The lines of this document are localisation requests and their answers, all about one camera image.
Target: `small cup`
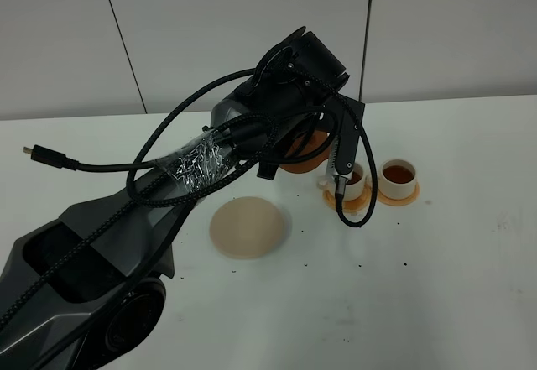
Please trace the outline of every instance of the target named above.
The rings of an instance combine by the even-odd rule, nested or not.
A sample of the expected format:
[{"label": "small cup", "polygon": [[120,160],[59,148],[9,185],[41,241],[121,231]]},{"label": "small cup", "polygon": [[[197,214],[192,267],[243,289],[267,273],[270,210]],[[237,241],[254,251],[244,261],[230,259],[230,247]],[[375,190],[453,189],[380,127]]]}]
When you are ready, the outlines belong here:
[{"label": "small cup", "polygon": [[406,160],[391,159],[380,166],[378,190],[392,200],[404,200],[416,189],[416,169]]},{"label": "small cup", "polygon": [[[345,187],[344,201],[352,201],[360,198],[363,193],[363,187],[366,184],[366,175],[363,167],[355,163],[352,169],[352,178],[347,182]],[[327,179],[325,175],[322,175],[317,179],[317,188],[330,192],[332,196],[336,194],[336,183],[333,178]]]}]

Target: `table surface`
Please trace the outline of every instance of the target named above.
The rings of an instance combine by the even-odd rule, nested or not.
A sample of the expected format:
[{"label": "table surface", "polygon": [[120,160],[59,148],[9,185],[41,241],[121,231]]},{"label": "table surface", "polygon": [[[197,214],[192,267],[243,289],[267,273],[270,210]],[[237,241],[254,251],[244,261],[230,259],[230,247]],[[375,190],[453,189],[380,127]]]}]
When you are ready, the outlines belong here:
[{"label": "table surface", "polygon": [[[163,118],[0,122],[0,264],[16,238],[124,185],[125,174],[38,165],[23,145],[127,162]],[[207,123],[208,112],[181,115],[151,156]],[[189,216],[160,322],[106,369],[537,368],[537,96],[368,105],[364,127],[378,164],[414,163],[415,203],[377,204],[352,229],[315,187],[323,166],[272,182],[251,170]],[[288,217],[288,238],[263,258],[233,260],[211,244],[212,215],[240,196]]]}]

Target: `brown liquid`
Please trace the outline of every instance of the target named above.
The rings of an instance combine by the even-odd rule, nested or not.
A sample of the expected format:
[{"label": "brown liquid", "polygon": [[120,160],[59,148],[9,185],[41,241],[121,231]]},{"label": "brown liquid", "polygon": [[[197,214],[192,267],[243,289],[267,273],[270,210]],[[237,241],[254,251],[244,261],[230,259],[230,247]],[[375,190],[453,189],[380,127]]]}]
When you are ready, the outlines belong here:
[{"label": "brown liquid", "polygon": [[352,172],[351,179],[347,182],[347,185],[356,184],[358,181],[362,179],[362,176],[359,175],[356,171]]},{"label": "brown liquid", "polygon": [[386,179],[396,184],[406,184],[414,179],[414,175],[403,166],[391,166],[383,170]]}]

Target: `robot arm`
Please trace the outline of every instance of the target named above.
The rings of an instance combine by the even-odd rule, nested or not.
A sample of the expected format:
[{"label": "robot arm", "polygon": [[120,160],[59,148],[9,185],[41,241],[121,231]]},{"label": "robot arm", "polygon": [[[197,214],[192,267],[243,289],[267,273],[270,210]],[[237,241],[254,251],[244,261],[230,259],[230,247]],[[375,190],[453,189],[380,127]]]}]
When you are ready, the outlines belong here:
[{"label": "robot arm", "polygon": [[[200,137],[143,162],[186,106],[240,76],[249,78],[214,107],[211,127]],[[329,170],[342,197],[360,137],[368,150],[363,104],[337,93],[348,74],[318,38],[301,28],[254,70],[224,79],[177,107],[133,164],[91,166],[41,147],[30,151],[32,159],[56,167],[129,173],[125,189],[73,205],[14,243],[0,277],[0,368],[95,369],[135,348],[162,312],[159,278],[174,276],[170,245],[196,203],[257,163],[258,176],[272,180],[280,164],[307,158],[288,152],[297,138],[307,141],[312,128],[330,133],[319,149],[332,144]],[[137,169],[147,168],[134,180]]]}]

